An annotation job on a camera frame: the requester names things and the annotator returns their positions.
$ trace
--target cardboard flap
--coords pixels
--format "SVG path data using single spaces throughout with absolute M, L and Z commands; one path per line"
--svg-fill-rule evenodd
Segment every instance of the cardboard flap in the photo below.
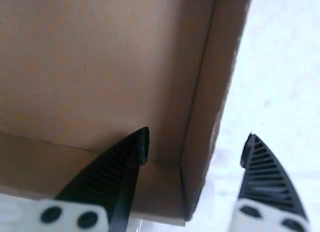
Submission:
M 188 220 L 205 183 L 250 1 L 215 0 L 181 158 Z

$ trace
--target white floor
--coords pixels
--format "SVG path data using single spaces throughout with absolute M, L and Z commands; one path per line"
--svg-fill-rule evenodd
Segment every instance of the white floor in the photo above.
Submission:
M 252 0 L 213 160 L 193 219 L 186 227 L 143 221 L 140 231 L 226 232 L 244 172 L 240 156 L 250 132 L 280 160 L 313 231 L 320 231 L 319 71 L 320 0 Z M 8 222 L 26 203 L 0 196 L 0 232 L 9 231 Z

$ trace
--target brown cardboard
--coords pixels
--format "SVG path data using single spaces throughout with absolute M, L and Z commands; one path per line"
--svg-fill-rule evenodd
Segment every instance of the brown cardboard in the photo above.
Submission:
M 132 215 L 183 225 L 249 2 L 0 0 L 0 192 L 52 198 L 106 147 L 149 126 Z

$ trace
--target black circle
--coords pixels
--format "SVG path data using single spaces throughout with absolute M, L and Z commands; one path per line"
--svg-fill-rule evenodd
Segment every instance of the black circle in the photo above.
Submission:
M 262 215 L 260 214 L 259 210 L 257 210 L 256 208 L 253 208 L 251 206 L 243 206 L 240 209 L 240 211 L 248 216 L 252 216 L 255 218 L 262 218 Z
M 44 224 L 53 223 L 59 219 L 61 213 L 62 213 L 62 209 L 60 207 L 58 206 L 49 207 L 42 212 L 40 217 L 41 222 Z
M 296 232 L 305 232 L 304 227 L 298 221 L 287 218 L 282 222 L 282 225 Z
M 85 212 L 78 218 L 78 226 L 81 229 L 89 229 L 93 227 L 98 221 L 98 215 L 95 212 Z

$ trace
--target ribbed rubber pad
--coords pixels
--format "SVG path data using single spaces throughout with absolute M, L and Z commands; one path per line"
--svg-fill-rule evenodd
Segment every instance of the ribbed rubber pad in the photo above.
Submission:
M 307 219 L 282 165 L 255 134 L 250 134 L 244 145 L 241 166 L 246 170 L 239 198 L 254 200 Z
M 110 232 L 125 232 L 140 165 L 147 162 L 149 129 L 141 128 L 106 150 L 83 169 L 57 200 L 103 206 Z

